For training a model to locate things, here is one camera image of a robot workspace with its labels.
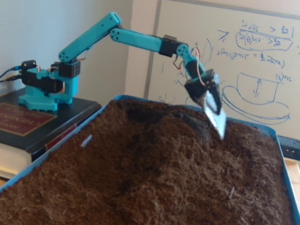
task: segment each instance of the wire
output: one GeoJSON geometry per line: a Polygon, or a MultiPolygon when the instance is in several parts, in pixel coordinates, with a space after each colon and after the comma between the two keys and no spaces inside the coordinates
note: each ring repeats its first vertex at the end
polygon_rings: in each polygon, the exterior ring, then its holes
{"type": "Polygon", "coordinates": [[[11,67],[10,69],[6,70],[3,74],[0,75],[0,78],[2,78],[5,74],[7,74],[10,71],[17,71],[20,70],[21,67],[20,66],[16,66],[16,67],[11,67]]]}
{"type": "Polygon", "coordinates": [[[195,48],[192,48],[191,55],[193,55],[194,50],[195,50],[195,48]]]}
{"type": "Polygon", "coordinates": [[[77,59],[77,61],[79,61],[79,62],[82,62],[82,61],[84,61],[84,60],[85,60],[85,58],[86,58],[86,55],[87,55],[87,53],[88,53],[88,50],[86,50],[86,51],[85,51],[85,55],[84,55],[84,57],[83,57],[83,58],[81,58],[81,59],[77,59]]]}
{"type": "Polygon", "coordinates": [[[21,79],[21,78],[22,78],[22,75],[14,75],[14,76],[11,76],[11,77],[6,78],[4,80],[0,80],[0,82],[15,81],[15,80],[18,80],[18,79],[21,79]]]}
{"type": "Polygon", "coordinates": [[[203,87],[205,87],[205,83],[203,82],[201,76],[200,76],[200,70],[199,70],[199,66],[200,66],[200,51],[198,48],[196,48],[196,52],[197,52],[197,74],[198,74],[198,77],[199,77],[199,81],[200,83],[202,84],[203,87]]]}
{"type": "Polygon", "coordinates": [[[175,64],[175,62],[177,61],[177,59],[178,59],[178,55],[176,55],[176,59],[174,60],[173,65],[176,67],[176,69],[181,70],[181,65],[183,64],[184,61],[181,61],[181,63],[179,64],[179,67],[178,67],[178,66],[175,64]]]}

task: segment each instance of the robotic arm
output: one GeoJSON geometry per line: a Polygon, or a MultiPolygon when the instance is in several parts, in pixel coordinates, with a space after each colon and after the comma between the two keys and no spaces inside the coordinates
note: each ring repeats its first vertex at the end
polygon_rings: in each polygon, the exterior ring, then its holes
{"type": "Polygon", "coordinates": [[[192,100],[203,108],[203,111],[224,138],[226,115],[222,110],[219,93],[219,78],[214,71],[205,71],[199,58],[192,55],[186,43],[174,37],[156,37],[125,30],[122,20],[116,13],[109,13],[80,37],[70,43],[59,53],[59,62],[55,62],[48,70],[40,69],[34,60],[25,61],[20,68],[21,78],[26,85],[26,94],[20,96],[19,102],[29,109],[56,111],[59,103],[72,103],[78,92],[81,61],[77,59],[94,44],[110,36],[115,42],[142,48],[161,55],[172,57],[174,54],[183,59],[183,66],[189,80],[185,88],[192,100]]]}
{"type": "Polygon", "coordinates": [[[221,113],[222,105],[218,75],[216,75],[213,70],[205,71],[198,58],[191,54],[187,44],[177,41],[176,38],[170,36],[160,38],[132,30],[124,30],[120,26],[121,23],[122,20],[116,13],[109,13],[63,49],[59,53],[60,61],[76,67],[77,57],[108,35],[115,42],[157,52],[167,57],[172,57],[175,54],[177,57],[180,56],[183,59],[184,68],[190,77],[185,88],[192,100],[202,106],[203,103],[201,102],[206,91],[209,91],[216,105],[215,109],[210,105],[210,109],[212,109],[216,115],[221,113]]]}

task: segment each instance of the whiteboard frame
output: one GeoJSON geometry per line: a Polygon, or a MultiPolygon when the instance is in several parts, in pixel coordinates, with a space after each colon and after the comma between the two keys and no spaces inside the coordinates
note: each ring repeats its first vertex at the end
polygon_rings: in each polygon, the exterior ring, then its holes
{"type": "MultiPolygon", "coordinates": [[[[264,10],[253,9],[253,8],[238,7],[238,6],[231,6],[231,5],[218,4],[218,3],[210,3],[210,2],[204,2],[204,1],[198,1],[198,0],[158,0],[155,24],[154,24],[154,31],[153,31],[153,35],[155,35],[155,36],[157,36],[157,32],[158,32],[160,9],[161,9],[162,1],[182,2],[182,3],[187,3],[187,4],[195,4],[195,5],[209,6],[209,7],[215,7],[215,8],[224,8],[224,9],[242,11],[242,12],[247,12],[247,13],[255,13],[255,14],[261,14],[261,15],[270,15],[270,16],[300,20],[300,16],[298,16],[298,15],[270,12],[270,11],[264,11],[264,10]]],[[[145,93],[144,93],[145,99],[148,99],[148,96],[149,96],[153,60],[154,60],[154,52],[151,52],[149,65],[148,65],[147,78],[146,78],[145,93]]]]}

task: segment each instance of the soil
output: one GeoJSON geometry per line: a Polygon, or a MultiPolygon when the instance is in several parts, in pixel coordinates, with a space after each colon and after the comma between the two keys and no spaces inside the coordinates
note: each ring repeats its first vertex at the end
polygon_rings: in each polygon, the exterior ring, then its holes
{"type": "Polygon", "coordinates": [[[272,139],[229,121],[220,141],[200,112],[126,100],[1,194],[0,224],[295,223],[272,139]]]}

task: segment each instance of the book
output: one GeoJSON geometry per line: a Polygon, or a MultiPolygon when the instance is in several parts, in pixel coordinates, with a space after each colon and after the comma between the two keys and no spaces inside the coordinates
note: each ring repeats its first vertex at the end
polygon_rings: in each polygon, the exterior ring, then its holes
{"type": "Polygon", "coordinates": [[[56,112],[19,105],[20,89],[0,97],[0,178],[11,179],[55,146],[101,108],[95,101],[74,98],[56,112]]]}

